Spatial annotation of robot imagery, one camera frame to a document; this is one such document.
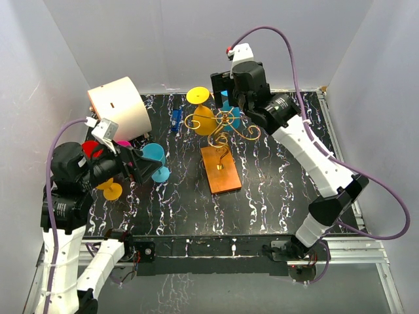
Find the light blue wine glass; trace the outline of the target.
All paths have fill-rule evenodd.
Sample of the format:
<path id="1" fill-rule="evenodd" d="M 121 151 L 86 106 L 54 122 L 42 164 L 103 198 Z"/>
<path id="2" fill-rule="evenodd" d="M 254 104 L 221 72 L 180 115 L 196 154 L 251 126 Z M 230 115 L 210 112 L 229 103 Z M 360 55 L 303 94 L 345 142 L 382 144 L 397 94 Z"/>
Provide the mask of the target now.
<path id="1" fill-rule="evenodd" d="M 166 167 L 166 153 L 161 145 L 158 143 L 146 144 L 143 148 L 143 156 L 148 159 L 160 162 L 162 166 L 157 169 L 153 175 L 152 180 L 155 183 L 164 183 L 170 177 L 170 170 Z"/>

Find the white cylindrical box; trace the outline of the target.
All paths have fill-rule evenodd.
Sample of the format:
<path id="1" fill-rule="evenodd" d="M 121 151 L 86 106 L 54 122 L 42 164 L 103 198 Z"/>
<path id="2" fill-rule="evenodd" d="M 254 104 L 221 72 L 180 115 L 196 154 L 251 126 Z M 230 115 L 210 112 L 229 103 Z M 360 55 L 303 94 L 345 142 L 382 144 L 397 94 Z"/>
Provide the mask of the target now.
<path id="1" fill-rule="evenodd" d="M 97 117 L 118 124 L 114 141 L 131 141 L 151 132 L 144 102 L 129 77 L 123 77 L 88 91 Z"/>

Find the wooden rack base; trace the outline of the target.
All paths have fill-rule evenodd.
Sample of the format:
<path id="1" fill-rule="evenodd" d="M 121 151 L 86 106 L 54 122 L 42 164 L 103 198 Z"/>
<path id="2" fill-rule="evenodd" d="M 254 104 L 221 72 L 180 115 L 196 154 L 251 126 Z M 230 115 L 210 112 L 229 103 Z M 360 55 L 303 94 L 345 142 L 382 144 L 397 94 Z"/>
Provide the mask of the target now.
<path id="1" fill-rule="evenodd" d="M 242 182 L 229 148 L 208 146 L 201 148 L 201 155 L 212 194 L 241 189 Z"/>

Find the red wine glass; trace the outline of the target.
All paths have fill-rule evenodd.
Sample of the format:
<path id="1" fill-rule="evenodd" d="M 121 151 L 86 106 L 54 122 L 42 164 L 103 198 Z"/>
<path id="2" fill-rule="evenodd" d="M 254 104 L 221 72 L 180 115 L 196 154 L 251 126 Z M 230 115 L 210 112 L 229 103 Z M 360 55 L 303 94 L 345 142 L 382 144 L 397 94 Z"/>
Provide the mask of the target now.
<path id="1" fill-rule="evenodd" d="M 81 146 L 89 160 L 99 157 L 102 153 L 102 150 L 98 149 L 99 143 L 97 141 L 85 141 Z"/>

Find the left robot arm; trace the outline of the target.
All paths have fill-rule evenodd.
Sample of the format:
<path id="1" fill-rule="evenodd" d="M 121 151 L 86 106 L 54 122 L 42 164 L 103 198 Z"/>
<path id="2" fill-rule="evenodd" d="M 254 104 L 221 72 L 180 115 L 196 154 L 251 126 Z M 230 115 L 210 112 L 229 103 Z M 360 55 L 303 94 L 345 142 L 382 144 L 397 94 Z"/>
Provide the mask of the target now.
<path id="1" fill-rule="evenodd" d="M 134 256 L 128 231 L 109 230 L 85 271 L 79 275 L 79 256 L 93 189 L 117 175 L 143 184 L 162 166 L 142 150 L 100 146 L 90 158 L 81 144 L 66 142 L 48 155 L 41 210 L 45 258 L 36 313 L 96 313 L 98 296 L 116 264 Z"/>

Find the teal wine glass back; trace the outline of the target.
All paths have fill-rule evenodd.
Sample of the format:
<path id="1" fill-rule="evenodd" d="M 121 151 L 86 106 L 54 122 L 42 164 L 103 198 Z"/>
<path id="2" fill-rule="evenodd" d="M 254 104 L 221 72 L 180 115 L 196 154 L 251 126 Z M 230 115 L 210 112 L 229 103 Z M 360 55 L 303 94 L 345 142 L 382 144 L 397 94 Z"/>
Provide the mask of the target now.
<path id="1" fill-rule="evenodd" d="M 223 100 L 223 106 L 221 108 L 221 111 L 226 111 L 229 113 L 228 115 L 229 120 L 227 122 L 227 125 L 224 127 L 224 130 L 225 131 L 233 131 L 233 129 L 237 130 L 241 124 L 240 109 L 238 107 L 233 107 L 229 105 L 228 92 L 226 90 L 221 92 L 221 98 Z"/>

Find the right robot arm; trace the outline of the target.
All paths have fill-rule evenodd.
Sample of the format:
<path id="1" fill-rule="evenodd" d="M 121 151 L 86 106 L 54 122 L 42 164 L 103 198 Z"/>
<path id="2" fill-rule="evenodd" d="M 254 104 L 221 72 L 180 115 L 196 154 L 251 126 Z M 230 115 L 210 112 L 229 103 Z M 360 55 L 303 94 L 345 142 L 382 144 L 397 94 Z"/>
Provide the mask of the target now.
<path id="1" fill-rule="evenodd" d="M 268 250 L 294 259 L 309 258 L 315 244 L 368 185 L 368 178 L 333 161 L 333 154 L 311 132 L 294 100 L 270 91 L 261 62 L 245 61 L 231 72 L 211 74 L 210 79 L 217 107 L 223 104 L 222 92 L 227 92 L 230 105 L 283 145 L 316 184 L 320 195 L 308 206 L 302 225 L 280 248 Z"/>

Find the blue stapler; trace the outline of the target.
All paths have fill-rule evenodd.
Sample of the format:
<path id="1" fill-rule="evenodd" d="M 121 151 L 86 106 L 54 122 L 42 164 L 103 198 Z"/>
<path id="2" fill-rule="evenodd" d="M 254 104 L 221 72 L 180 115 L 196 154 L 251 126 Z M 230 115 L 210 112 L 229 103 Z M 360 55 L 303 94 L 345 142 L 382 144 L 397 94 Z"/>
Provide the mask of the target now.
<path id="1" fill-rule="evenodd" d="M 171 117 L 171 132 L 177 133 L 179 131 L 179 126 L 182 118 L 182 108 L 177 107 L 172 111 Z"/>

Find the pink wine glass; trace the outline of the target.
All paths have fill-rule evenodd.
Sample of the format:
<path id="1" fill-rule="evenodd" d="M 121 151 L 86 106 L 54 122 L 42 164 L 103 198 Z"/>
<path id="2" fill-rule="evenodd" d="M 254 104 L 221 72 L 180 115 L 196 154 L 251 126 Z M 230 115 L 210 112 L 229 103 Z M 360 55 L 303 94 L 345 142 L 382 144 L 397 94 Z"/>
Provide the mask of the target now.
<path id="1" fill-rule="evenodd" d="M 129 141 L 117 141 L 116 144 L 118 145 L 118 149 L 122 150 L 123 147 L 127 148 L 127 149 L 132 149 L 133 146 L 131 145 L 131 143 Z"/>

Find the yellow wine glass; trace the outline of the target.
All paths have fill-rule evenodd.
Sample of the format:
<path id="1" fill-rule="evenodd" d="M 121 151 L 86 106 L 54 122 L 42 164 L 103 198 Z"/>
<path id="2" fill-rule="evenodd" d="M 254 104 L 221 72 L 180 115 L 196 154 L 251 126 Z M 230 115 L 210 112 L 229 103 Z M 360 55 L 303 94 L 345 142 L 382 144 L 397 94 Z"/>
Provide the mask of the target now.
<path id="1" fill-rule="evenodd" d="M 202 86 L 197 86 L 187 92 L 187 101 L 196 105 L 194 112 L 185 117 L 186 127 L 195 131 L 200 136 L 210 135 L 217 127 L 215 115 L 211 109 L 204 105 L 210 98 L 210 91 Z"/>
<path id="2" fill-rule="evenodd" d="M 115 183 L 113 178 L 99 184 L 96 188 L 103 192 L 103 197 L 107 201 L 117 200 L 122 195 L 122 186 L 119 183 Z"/>

